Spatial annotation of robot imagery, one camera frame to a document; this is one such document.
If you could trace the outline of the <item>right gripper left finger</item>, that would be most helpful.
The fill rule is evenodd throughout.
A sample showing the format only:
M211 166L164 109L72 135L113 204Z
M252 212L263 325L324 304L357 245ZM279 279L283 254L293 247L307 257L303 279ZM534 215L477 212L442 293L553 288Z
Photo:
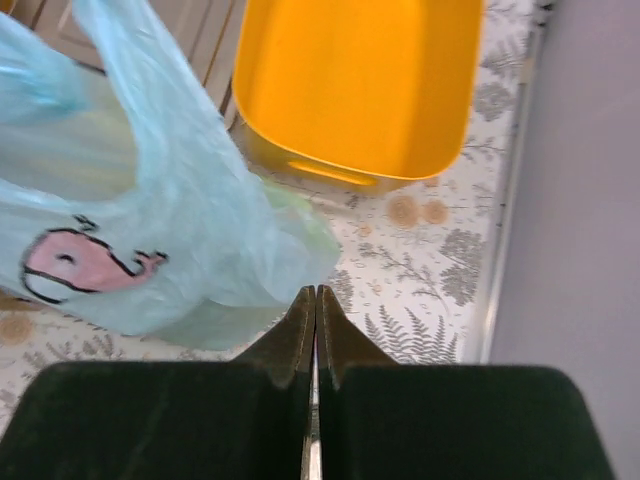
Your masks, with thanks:
M235 359L66 362L26 389L5 479L304 479L313 287Z

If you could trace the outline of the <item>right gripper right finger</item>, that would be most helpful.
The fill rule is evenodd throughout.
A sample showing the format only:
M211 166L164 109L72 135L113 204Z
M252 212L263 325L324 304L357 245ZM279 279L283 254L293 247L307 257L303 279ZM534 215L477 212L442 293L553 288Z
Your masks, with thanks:
M580 390L524 365L406 365L316 297L326 479L610 479Z

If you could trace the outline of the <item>blue cartoon plastic bag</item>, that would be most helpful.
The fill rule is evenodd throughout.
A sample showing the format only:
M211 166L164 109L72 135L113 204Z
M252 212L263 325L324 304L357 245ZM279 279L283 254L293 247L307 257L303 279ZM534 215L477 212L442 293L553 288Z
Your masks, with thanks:
M340 255L252 173L145 1L77 1L98 75L1 18L1 287L128 336L227 350Z

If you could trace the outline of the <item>yellow plastic basket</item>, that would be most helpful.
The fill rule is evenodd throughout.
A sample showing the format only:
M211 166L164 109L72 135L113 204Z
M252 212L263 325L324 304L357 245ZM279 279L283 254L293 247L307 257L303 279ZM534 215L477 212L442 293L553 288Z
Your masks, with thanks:
M459 156L481 1L250 1L232 80L249 159L386 193Z

